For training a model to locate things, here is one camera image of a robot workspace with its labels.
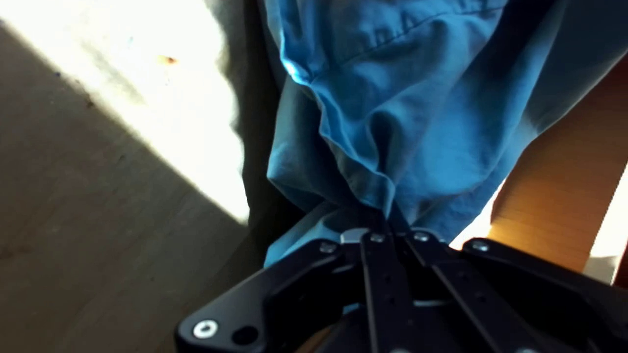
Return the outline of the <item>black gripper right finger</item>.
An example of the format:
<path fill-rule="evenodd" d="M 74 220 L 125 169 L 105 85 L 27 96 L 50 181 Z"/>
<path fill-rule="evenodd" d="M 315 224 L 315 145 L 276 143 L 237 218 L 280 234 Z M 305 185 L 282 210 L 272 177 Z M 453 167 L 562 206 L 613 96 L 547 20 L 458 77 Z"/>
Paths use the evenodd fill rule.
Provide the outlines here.
<path fill-rule="evenodd" d="M 472 238 L 453 251 L 427 234 L 398 243 L 468 318 L 490 353 L 628 353 L 628 292 Z"/>

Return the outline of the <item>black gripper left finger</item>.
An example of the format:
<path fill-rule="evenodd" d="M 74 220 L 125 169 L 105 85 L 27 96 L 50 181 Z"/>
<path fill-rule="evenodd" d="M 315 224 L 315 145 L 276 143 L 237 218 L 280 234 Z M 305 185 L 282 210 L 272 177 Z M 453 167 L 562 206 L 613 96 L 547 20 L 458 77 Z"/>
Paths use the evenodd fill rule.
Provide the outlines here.
<path fill-rule="evenodd" d="M 392 238 L 313 239 L 186 316 L 176 353 L 292 353 L 329 328 L 321 353 L 388 353 Z"/>

